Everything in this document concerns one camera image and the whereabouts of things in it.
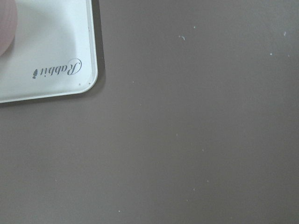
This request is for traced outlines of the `cream plastic tray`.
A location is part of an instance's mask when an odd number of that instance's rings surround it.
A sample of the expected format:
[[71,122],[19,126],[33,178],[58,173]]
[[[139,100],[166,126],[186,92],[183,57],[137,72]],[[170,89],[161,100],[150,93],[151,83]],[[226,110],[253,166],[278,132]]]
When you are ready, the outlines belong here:
[[2,103],[79,94],[98,77],[90,0],[19,0],[15,39],[0,58]]

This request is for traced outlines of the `pink bowl of ice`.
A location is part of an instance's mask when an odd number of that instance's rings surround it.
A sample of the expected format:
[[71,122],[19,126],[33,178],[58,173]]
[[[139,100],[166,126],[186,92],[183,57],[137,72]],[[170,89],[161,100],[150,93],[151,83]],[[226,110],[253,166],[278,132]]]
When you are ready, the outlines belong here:
[[17,6],[15,0],[0,1],[0,55],[11,45],[17,28]]

